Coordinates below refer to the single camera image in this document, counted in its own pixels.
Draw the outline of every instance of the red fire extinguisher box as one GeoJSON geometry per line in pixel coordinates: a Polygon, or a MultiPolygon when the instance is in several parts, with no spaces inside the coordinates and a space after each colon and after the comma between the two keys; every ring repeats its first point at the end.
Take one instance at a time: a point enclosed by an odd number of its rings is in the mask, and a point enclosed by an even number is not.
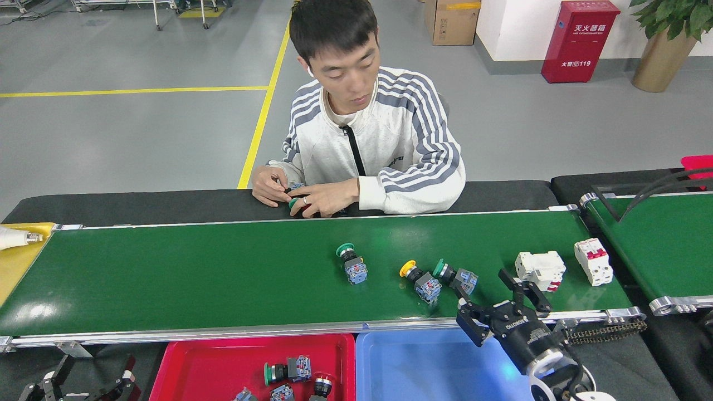
{"type": "Polygon", "coordinates": [[[563,1],[542,66],[547,82],[589,81],[620,13],[606,0],[563,1]]]}

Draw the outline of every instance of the potted plant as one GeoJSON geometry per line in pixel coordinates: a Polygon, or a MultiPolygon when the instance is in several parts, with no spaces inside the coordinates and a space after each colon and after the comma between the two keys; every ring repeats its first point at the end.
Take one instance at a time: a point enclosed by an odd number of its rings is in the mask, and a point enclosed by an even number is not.
{"type": "Polygon", "coordinates": [[[646,6],[633,15],[649,42],[632,83],[648,92],[663,92],[686,61],[696,41],[713,28],[713,0],[631,0],[646,6]]]}

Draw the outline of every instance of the cardboard box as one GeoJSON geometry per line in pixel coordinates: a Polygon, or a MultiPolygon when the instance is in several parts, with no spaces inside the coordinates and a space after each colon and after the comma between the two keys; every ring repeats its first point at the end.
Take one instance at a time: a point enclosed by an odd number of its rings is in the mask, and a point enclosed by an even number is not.
{"type": "Polygon", "coordinates": [[[479,1],[426,0],[426,27],[434,46],[472,45],[476,37],[479,1]]]}

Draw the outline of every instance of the yellow floor line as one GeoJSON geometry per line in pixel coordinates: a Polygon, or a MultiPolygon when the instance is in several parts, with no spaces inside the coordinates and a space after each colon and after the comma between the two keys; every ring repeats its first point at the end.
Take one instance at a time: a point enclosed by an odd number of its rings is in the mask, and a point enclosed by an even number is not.
{"type": "Polygon", "coordinates": [[[287,27],[284,29],[284,36],[282,37],[282,45],[279,47],[279,52],[277,53],[277,60],[275,61],[275,67],[272,69],[272,77],[270,78],[270,86],[267,88],[267,93],[265,93],[265,100],[262,102],[262,109],[260,110],[260,117],[257,119],[257,125],[255,126],[255,133],[252,134],[252,142],[250,142],[250,150],[247,152],[247,159],[245,160],[245,165],[242,167],[242,174],[240,174],[240,181],[237,184],[237,189],[247,188],[247,184],[250,182],[250,174],[252,172],[252,167],[255,164],[255,156],[257,155],[257,149],[260,147],[260,140],[262,139],[262,132],[265,129],[265,121],[267,120],[267,113],[270,111],[270,104],[272,103],[272,95],[275,94],[275,86],[277,85],[277,77],[279,76],[279,70],[282,68],[282,60],[284,59],[284,51],[287,48],[287,41],[289,39],[289,22],[287,27]]]}
{"type": "Polygon", "coordinates": [[[266,91],[268,89],[270,89],[269,86],[204,86],[204,87],[197,87],[197,88],[118,89],[118,90],[113,90],[113,91],[0,93],[0,98],[39,98],[39,97],[47,97],[47,96],[123,95],[123,94],[127,94],[127,93],[266,91]]]}

